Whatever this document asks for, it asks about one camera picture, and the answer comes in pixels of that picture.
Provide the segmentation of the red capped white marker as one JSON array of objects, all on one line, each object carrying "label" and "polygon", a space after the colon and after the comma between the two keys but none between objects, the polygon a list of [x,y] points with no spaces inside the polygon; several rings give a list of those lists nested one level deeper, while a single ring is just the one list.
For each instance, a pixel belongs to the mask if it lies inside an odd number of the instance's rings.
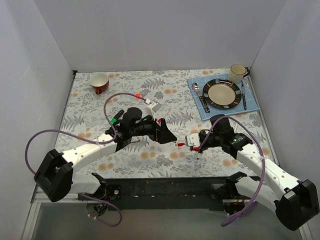
[{"label": "red capped white marker", "polygon": [[186,143],[185,142],[180,142],[180,143],[176,143],[175,146],[177,147],[182,147],[182,146],[185,146]]}]

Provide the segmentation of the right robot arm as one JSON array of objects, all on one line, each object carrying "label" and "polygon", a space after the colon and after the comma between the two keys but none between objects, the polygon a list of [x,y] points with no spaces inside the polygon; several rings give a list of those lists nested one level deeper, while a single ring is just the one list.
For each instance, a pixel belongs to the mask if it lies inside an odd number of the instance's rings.
[{"label": "right robot arm", "polygon": [[244,173],[236,173],[226,181],[227,195],[232,199],[250,198],[242,210],[234,213],[222,226],[245,215],[256,204],[262,204],[275,213],[278,220],[289,230],[295,231],[320,213],[316,185],[310,180],[301,181],[290,175],[263,155],[254,136],[236,133],[230,118],[220,114],[213,116],[211,128],[201,130],[195,143],[198,152],[220,147],[235,160],[243,163],[260,177],[255,181]]}]

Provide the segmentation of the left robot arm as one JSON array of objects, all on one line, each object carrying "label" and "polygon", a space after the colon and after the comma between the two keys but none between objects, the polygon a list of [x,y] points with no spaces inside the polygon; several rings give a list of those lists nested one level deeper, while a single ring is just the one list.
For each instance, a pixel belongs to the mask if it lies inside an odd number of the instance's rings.
[{"label": "left robot arm", "polygon": [[133,137],[147,136],[159,144],[172,143],[177,137],[168,129],[164,118],[142,116],[137,107],[130,107],[121,119],[100,135],[97,140],[79,147],[58,152],[49,151],[35,173],[34,180],[51,202],[62,200],[69,192],[90,194],[95,200],[106,196],[106,182],[93,174],[93,183],[81,183],[75,187],[73,176],[90,163],[125,148]]}]

